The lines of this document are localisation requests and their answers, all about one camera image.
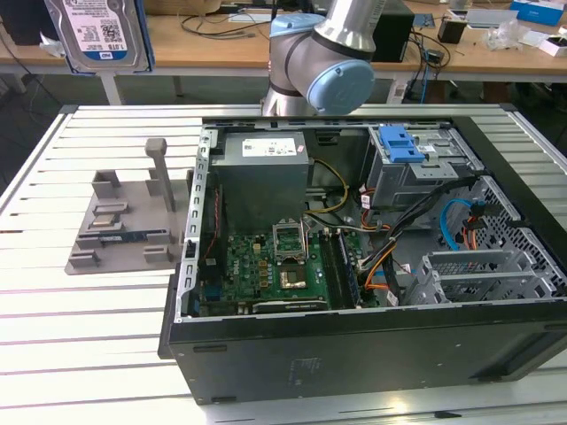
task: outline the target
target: green circuit board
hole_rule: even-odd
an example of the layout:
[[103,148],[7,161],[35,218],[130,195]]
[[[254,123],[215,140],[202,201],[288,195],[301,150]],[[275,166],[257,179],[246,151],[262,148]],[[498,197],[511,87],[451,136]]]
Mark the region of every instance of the green circuit board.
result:
[[[292,251],[301,246],[297,243],[297,237],[282,236],[279,240],[280,251]],[[256,243],[260,245],[260,251],[254,252]],[[222,285],[221,300],[327,299],[327,283],[322,273],[321,253],[316,238],[309,238],[307,250],[305,265],[297,265],[305,272],[306,287],[283,289],[280,279],[286,266],[277,265],[273,236],[232,236],[227,256],[228,276]]]
[[[361,257],[359,238],[344,233],[352,264]],[[317,233],[309,234],[307,257],[278,261],[273,234],[229,236],[227,266],[221,281],[203,286],[201,303],[206,315],[231,315],[240,305],[268,301],[330,301],[328,282]],[[278,251],[302,249],[299,233],[278,233]]]

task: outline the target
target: power supply label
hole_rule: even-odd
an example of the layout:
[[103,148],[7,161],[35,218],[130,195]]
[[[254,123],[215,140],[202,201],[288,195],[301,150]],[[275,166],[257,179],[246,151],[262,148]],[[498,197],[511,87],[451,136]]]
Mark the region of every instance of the power supply label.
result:
[[295,151],[293,139],[245,139],[242,142],[243,157],[293,157]]
[[93,60],[121,60],[128,53],[120,19],[107,1],[64,0],[79,48]]

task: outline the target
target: blue drive bay latch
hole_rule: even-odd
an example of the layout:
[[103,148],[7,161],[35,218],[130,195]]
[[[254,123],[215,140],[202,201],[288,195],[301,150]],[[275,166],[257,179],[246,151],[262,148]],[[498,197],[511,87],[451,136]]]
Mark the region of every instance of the blue drive bay latch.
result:
[[403,126],[382,126],[377,130],[382,145],[390,152],[392,163],[425,161],[425,156],[414,144],[414,138]]

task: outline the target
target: slotted aluminum table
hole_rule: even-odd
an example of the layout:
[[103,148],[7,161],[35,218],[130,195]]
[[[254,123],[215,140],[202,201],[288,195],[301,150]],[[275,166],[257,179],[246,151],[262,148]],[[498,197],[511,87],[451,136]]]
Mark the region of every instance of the slotted aluminum table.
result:
[[[358,115],[471,116],[554,208],[561,155],[521,115],[489,105],[365,106]],[[67,276],[63,268],[98,169],[141,181],[149,136],[166,137],[172,178],[193,167],[201,117],[256,106],[64,108],[0,198],[0,423],[515,423],[567,421],[567,352],[519,382],[197,407],[156,350],[169,271]],[[377,353],[376,367],[387,367]],[[435,412],[462,417],[435,419]]]

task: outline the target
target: vertical post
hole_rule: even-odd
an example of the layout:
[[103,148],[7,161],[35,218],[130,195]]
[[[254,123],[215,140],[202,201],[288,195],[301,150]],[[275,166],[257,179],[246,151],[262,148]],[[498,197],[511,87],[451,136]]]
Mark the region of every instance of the vertical post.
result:
[[103,87],[105,88],[106,98],[108,99],[109,105],[120,105],[124,104],[122,100],[122,95],[118,90],[116,85],[116,80],[114,79],[115,74],[108,71],[103,71],[98,73],[101,82],[103,82]]
[[181,77],[179,76],[174,77],[174,88],[175,88],[175,95],[177,97],[183,97],[183,85],[181,84]]
[[145,153],[148,157],[153,159],[153,163],[156,166],[156,174],[158,175],[159,187],[161,188],[161,194],[163,195],[166,209],[169,212],[174,212],[175,199],[174,192],[171,189],[169,174],[167,173],[166,151],[166,139],[152,138],[148,139],[145,143]]

